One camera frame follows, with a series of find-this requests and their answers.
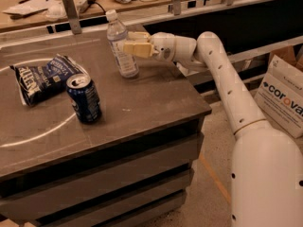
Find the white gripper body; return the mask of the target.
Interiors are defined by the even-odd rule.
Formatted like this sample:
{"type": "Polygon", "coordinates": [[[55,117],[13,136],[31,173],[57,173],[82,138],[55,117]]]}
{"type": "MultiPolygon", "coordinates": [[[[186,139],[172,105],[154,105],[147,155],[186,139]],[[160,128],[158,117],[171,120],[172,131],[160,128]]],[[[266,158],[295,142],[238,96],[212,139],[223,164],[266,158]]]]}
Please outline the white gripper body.
{"type": "Polygon", "coordinates": [[[151,36],[153,45],[152,56],[158,61],[172,61],[175,53],[175,36],[170,33],[158,32],[151,36]]]}

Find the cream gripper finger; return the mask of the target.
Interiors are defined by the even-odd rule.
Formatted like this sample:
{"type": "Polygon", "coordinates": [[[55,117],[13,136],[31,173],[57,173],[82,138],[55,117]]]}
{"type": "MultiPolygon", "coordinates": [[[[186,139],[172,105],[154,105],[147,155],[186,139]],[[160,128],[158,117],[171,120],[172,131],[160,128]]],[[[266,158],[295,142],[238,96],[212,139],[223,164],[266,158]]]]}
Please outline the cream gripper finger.
{"type": "Polygon", "coordinates": [[[143,42],[146,43],[150,39],[150,34],[148,32],[140,31],[129,31],[128,40],[131,42],[143,42]]]}
{"type": "Polygon", "coordinates": [[[154,46],[150,43],[126,42],[123,51],[140,58],[149,58],[154,53],[154,46]]]}

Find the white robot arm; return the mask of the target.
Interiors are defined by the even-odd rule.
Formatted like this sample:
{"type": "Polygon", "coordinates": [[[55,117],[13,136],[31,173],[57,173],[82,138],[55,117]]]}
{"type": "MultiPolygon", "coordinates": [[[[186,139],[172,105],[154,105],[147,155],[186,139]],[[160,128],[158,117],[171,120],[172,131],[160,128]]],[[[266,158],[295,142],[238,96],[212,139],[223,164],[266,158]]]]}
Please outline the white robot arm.
{"type": "Polygon", "coordinates": [[[131,31],[120,46],[140,58],[175,61],[215,81],[236,138],[231,166],[232,227],[303,227],[303,155],[274,129],[231,64],[219,37],[131,31]]]}

